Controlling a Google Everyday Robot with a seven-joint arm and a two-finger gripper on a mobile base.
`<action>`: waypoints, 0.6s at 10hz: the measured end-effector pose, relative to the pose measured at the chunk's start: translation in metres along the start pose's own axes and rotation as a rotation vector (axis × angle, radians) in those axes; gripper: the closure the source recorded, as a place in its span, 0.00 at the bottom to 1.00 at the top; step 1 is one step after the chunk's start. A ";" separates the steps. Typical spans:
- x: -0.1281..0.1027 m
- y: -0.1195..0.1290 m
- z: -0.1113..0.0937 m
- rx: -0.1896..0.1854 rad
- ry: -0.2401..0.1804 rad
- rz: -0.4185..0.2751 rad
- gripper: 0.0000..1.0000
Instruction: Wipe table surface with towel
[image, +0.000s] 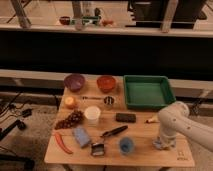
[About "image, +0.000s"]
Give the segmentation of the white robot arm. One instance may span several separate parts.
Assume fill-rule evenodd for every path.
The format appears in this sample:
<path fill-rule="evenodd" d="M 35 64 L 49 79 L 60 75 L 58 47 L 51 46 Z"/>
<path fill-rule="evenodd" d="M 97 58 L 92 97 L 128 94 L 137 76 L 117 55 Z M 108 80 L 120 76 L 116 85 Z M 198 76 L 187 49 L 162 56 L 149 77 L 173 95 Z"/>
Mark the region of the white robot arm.
<path fill-rule="evenodd" d="M 181 133 L 213 152 L 213 128 L 189 119 L 189 113 L 189 107 L 181 101 L 176 101 L 158 112 L 160 126 L 155 141 L 158 149 L 175 147 L 176 133 Z"/>

